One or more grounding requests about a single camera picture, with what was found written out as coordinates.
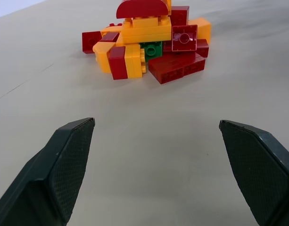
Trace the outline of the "green toy brick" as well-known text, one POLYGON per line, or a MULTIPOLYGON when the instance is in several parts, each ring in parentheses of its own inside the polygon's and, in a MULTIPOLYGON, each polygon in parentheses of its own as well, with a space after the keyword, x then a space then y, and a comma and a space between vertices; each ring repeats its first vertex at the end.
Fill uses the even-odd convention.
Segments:
POLYGON ((140 48, 145 50, 146 62, 163 55, 163 43, 161 41, 140 43, 140 48))

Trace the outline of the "dark red plastic brick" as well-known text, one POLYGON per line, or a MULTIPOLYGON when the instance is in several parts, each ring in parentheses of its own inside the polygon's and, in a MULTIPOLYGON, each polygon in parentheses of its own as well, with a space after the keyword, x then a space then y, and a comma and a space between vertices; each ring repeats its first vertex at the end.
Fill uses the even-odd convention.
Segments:
POLYGON ((209 44, 206 39, 198 39, 197 40, 197 49, 196 53, 200 56, 207 58, 209 52, 209 44))

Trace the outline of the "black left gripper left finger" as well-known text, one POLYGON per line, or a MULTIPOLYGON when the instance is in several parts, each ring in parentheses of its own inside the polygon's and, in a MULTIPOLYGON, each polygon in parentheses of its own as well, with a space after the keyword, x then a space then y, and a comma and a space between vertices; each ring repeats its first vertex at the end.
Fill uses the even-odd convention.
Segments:
POLYGON ((0 198, 0 226, 67 226, 83 183, 94 118, 58 128, 0 198))

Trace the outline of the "red rectangular block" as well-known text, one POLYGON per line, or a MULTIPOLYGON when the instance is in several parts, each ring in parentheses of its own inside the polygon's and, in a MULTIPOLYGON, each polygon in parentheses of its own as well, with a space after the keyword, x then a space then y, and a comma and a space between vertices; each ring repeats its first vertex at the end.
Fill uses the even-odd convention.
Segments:
POLYGON ((109 54, 109 65, 114 80, 127 79, 125 46, 113 47, 109 54))

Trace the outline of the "long red block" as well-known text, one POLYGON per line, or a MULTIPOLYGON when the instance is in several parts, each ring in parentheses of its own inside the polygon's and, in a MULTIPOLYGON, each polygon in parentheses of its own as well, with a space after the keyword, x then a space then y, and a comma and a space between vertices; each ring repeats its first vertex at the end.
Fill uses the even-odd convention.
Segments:
POLYGON ((160 84, 165 84, 205 68, 206 59, 197 53, 164 54, 148 61, 148 69, 160 84))

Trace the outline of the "red half-round block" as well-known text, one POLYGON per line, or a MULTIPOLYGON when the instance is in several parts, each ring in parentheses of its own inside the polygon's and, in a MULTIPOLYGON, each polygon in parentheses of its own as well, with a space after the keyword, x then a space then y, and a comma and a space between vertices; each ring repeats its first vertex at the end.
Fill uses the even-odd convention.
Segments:
POLYGON ((117 8, 116 18, 134 18, 168 15, 166 0, 123 0, 117 8))

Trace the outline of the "yellow curved block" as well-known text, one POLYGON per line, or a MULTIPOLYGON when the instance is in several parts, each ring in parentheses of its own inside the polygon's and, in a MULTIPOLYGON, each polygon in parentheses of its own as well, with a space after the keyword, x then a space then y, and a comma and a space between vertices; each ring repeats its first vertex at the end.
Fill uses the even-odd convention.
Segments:
POLYGON ((101 70, 104 73, 111 73, 108 55, 112 47, 116 45, 115 42, 102 42, 99 41, 93 46, 93 52, 96 56, 96 61, 98 62, 101 70))

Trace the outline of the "small red square block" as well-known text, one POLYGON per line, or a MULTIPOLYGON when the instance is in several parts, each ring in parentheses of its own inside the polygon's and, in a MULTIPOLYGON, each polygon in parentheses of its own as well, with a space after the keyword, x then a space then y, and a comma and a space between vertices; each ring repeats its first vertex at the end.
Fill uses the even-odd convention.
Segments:
POLYGON ((85 54, 93 54, 93 46, 101 40, 101 32, 83 32, 82 33, 82 50, 85 54))

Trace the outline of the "yellow rectangular block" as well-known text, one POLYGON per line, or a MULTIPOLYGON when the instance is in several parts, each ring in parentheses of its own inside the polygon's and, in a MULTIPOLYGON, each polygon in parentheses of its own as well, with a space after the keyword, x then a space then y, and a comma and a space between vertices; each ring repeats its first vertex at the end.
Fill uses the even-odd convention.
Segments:
POLYGON ((207 43, 210 44, 212 25, 205 18, 200 17, 188 21, 188 25, 198 26, 198 39, 206 39, 207 43))

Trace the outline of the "long yellow block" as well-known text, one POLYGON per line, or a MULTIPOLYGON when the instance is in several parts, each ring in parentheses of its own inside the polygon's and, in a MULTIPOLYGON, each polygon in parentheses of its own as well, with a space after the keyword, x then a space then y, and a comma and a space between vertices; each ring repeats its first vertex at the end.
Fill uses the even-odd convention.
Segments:
POLYGON ((126 18, 119 30, 124 44, 167 41, 172 36, 172 25, 169 16, 158 16, 158 26, 133 28, 133 18, 126 18))

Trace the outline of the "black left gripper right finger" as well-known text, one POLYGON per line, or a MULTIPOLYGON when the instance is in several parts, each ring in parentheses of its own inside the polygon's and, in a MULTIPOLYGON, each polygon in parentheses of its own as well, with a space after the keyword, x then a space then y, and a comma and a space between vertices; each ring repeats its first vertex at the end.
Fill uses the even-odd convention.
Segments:
POLYGON ((259 226, 289 226, 289 151, 269 132, 221 120, 233 175, 259 226))

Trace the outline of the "orange plastic building brick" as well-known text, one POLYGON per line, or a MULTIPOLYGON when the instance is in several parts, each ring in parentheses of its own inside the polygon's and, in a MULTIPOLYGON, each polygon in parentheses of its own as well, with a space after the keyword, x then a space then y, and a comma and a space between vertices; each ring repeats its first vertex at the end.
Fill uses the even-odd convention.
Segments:
POLYGON ((133 28, 145 28, 158 26, 158 17, 135 17, 132 19, 133 28))

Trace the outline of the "red square hollow block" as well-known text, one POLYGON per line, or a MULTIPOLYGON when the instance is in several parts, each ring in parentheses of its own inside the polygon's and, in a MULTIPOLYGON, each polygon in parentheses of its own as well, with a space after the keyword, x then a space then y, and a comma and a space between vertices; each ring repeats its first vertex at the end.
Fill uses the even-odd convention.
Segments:
POLYGON ((197 50, 198 26, 180 25, 172 27, 172 52, 197 50))

